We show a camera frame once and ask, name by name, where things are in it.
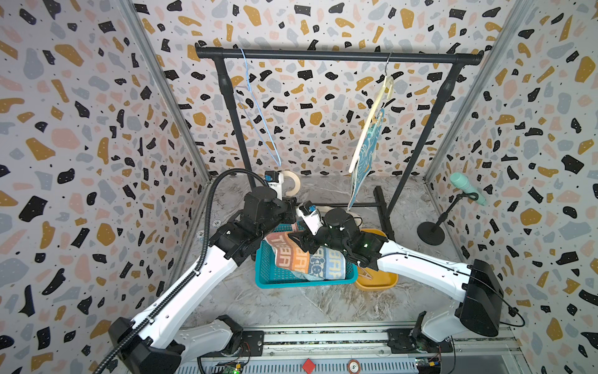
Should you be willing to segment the peach clothespin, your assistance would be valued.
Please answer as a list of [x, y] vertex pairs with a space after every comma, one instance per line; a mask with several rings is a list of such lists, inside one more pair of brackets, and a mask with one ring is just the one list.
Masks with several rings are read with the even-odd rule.
[[367, 272], [366, 270], [363, 270], [363, 269], [360, 269], [360, 277], [362, 277], [366, 281], [372, 280], [372, 276], [369, 274], [369, 272]]

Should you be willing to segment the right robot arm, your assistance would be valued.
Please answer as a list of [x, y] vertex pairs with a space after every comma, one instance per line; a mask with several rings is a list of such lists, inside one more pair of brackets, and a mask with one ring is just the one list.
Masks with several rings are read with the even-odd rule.
[[299, 207], [295, 214], [306, 229], [291, 239], [303, 251], [333, 249], [360, 268], [408, 277], [451, 298], [442, 308], [418, 316], [411, 331], [415, 341], [439, 343], [467, 331], [486, 338], [498, 335], [504, 292], [488, 263], [456, 263], [408, 249], [359, 229], [354, 216], [342, 208], [321, 215], [313, 206]]

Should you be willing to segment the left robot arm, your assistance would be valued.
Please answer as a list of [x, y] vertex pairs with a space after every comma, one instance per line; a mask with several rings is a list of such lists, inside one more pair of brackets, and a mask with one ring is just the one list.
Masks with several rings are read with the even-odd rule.
[[202, 300], [257, 252], [267, 235], [280, 224], [296, 221], [296, 207], [294, 197], [280, 199], [269, 187], [255, 188], [166, 293], [135, 318], [114, 322], [109, 335], [129, 372], [174, 373], [180, 364], [206, 354], [236, 354], [243, 329], [229, 316], [186, 333], [180, 329]]

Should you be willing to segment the orange patterned towel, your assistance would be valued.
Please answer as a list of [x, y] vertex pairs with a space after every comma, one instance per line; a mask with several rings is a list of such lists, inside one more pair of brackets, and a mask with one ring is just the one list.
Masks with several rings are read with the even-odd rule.
[[315, 275], [310, 271], [311, 255], [304, 252], [289, 238], [289, 232], [274, 232], [266, 236], [271, 247], [276, 267], [300, 274]]

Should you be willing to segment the light blue wire hanger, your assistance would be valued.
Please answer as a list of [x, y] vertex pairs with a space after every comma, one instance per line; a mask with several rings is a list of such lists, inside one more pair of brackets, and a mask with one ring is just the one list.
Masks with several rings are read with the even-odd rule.
[[249, 100], [253, 104], [253, 106], [251, 107], [247, 104], [247, 102], [245, 102], [241, 106], [241, 109], [243, 110], [247, 120], [249, 120], [250, 123], [252, 123], [252, 129], [255, 130], [255, 134], [257, 135], [259, 142], [266, 148], [266, 152], [269, 154], [270, 158], [275, 163], [275, 165], [281, 168], [282, 159], [280, 157], [280, 153], [277, 149], [276, 142], [273, 139], [273, 135], [269, 131], [266, 116], [263, 113], [263, 109], [260, 106], [258, 98], [252, 87], [249, 60], [243, 48], [240, 48], [239, 51], [241, 53], [245, 69], [244, 90], [247, 91], [247, 94], [249, 95]]

